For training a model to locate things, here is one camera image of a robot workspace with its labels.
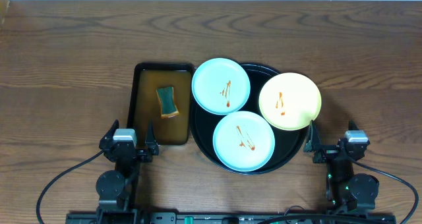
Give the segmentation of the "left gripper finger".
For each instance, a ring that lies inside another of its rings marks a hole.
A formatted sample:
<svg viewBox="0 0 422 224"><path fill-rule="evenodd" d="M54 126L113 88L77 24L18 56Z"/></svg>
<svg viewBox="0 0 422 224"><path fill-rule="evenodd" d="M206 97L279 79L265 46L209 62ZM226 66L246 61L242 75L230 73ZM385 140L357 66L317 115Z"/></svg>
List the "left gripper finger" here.
<svg viewBox="0 0 422 224"><path fill-rule="evenodd" d="M105 133L105 135L101 138L99 143L99 149L106 150L110 147L113 141L113 135L115 131L119 128L119 121L116 119L110 129Z"/></svg>
<svg viewBox="0 0 422 224"><path fill-rule="evenodd" d="M148 151L152 155L159 155L160 149L159 149L159 145L156 141L156 138L154 136L154 129L153 129L152 121L149 121L149 123L148 123L148 130L147 130L147 133L146 133L145 144L148 148Z"/></svg>

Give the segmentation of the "green and orange sponge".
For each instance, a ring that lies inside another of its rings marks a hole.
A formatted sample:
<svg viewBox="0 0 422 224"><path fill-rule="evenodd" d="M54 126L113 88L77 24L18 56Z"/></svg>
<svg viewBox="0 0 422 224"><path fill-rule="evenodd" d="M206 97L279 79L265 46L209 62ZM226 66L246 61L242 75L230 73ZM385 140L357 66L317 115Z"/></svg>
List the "green and orange sponge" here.
<svg viewBox="0 0 422 224"><path fill-rule="evenodd" d="M160 104L160 115L162 119L179 115L179 110L175 103L174 87L168 86L156 90Z"/></svg>

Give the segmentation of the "yellow plate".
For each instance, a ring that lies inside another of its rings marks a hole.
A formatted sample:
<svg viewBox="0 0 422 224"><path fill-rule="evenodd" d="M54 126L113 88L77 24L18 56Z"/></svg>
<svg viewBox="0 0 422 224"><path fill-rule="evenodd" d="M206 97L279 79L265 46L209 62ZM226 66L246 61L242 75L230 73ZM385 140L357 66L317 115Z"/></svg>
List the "yellow plate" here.
<svg viewBox="0 0 422 224"><path fill-rule="evenodd" d="M264 84L258 106L270 125L281 130L300 130L318 117L322 98L310 78L285 72L273 76Z"/></svg>

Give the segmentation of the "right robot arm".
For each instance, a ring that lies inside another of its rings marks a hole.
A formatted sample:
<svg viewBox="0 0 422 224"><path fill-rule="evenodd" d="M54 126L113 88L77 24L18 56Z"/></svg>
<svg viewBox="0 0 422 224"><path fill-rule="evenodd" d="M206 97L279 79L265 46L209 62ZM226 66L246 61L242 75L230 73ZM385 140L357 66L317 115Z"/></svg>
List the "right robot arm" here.
<svg viewBox="0 0 422 224"><path fill-rule="evenodd" d="M353 121L348 124L344 137L336 145L321 142L317 126L309 124L304 152L313 154L313 163L327 166L326 197L333 206L332 215L365 215L375 209L379 181L364 173L354 173L353 162L365 156L370 141Z"/></svg>

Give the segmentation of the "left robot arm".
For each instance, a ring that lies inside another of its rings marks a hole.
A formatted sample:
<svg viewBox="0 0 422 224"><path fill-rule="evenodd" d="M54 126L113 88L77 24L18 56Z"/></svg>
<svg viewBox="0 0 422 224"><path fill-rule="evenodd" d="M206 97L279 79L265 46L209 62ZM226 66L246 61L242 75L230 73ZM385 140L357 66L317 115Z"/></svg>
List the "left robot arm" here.
<svg viewBox="0 0 422 224"><path fill-rule="evenodd" d="M150 222L150 214L135 207L135 196L140 177L140 165L150 163L159 154L152 123L148 124L146 147L136 147L136 132L132 128L120 128L116 120L100 140L99 149L115 164L115 169L101 174L96 182L99 195L96 211L97 223Z"/></svg>

